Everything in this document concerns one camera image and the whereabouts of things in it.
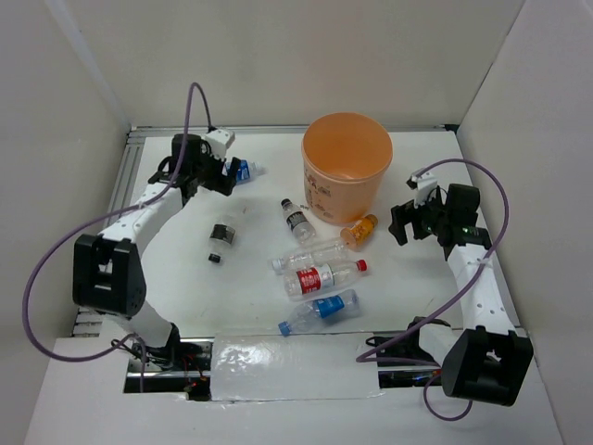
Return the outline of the Pocari Sweat blue label bottle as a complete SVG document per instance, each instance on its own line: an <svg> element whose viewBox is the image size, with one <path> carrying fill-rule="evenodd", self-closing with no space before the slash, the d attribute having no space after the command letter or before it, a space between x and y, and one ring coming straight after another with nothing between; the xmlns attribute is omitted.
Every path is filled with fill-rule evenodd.
<svg viewBox="0 0 593 445"><path fill-rule="evenodd" d="M245 184L266 173L266 168L257 162L242 159L236 172L237 184Z"/></svg>

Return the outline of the black label bottle black cap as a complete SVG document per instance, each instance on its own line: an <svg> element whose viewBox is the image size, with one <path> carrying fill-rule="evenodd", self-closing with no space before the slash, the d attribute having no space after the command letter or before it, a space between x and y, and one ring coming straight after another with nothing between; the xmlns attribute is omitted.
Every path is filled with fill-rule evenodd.
<svg viewBox="0 0 593 445"><path fill-rule="evenodd" d="M223 264L233 247L237 231L237 218L231 215L221 216L212 226L208 238L208 260L214 264Z"/></svg>

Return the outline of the blue label bottle blue cap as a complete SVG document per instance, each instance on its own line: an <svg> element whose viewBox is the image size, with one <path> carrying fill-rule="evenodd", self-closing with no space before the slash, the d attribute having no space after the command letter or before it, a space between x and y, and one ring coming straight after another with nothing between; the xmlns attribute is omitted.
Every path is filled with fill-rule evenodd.
<svg viewBox="0 0 593 445"><path fill-rule="evenodd" d="M286 320L278 323L278 329L284 337L319 333L360 314L360 298L354 289L348 289L334 296L300 303Z"/></svg>

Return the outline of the red label bottle red cap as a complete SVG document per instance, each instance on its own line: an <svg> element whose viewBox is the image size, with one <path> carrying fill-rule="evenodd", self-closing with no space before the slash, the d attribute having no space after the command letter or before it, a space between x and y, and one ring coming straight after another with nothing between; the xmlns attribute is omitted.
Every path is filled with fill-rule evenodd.
<svg viewBox="0 0 593 445"><path fill-rule="evenodd" d="M326 262L287 273L284 290L289 298L305 298L350 285L367 273L367 261Z"/></svg>

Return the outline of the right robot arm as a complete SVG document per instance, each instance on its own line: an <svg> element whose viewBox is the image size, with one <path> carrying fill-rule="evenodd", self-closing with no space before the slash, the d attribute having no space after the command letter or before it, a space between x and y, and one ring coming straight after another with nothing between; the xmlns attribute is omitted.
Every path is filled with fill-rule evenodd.
<svg viewBox="0 0 593 445"><path fill-rule="evenodd" d="M480 192L463 184L443 191L434 180L409 181L408 186L416 195L391 209L390 233L400 245L408 241L408 226L417 240L435 236L464 295L461 333L440 322L426 324L406 338L406 356L415 363L432 357L441 367L441 385L449 397L511 406L534 350L527 337L517 334L486 257L492 242L476 224Z"/></svg>

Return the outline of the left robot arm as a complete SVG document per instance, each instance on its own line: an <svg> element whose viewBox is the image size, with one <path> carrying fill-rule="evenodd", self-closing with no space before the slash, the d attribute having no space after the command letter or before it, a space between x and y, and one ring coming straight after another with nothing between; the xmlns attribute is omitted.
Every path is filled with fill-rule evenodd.
<svg viewBox="0 0 593 445"><path fill-rule="evenodd" d="M141 258L199 188L232 193L241 165L239 159L226 158L234 139L232 131L216 128L203 135L174 135L170 156L159 163L132 210L98 235L81 235L74 244L74 302L134 334L133 353L163 370L182 366L183 356L192 350L182 343L177 326L146 302Z"/></svg>

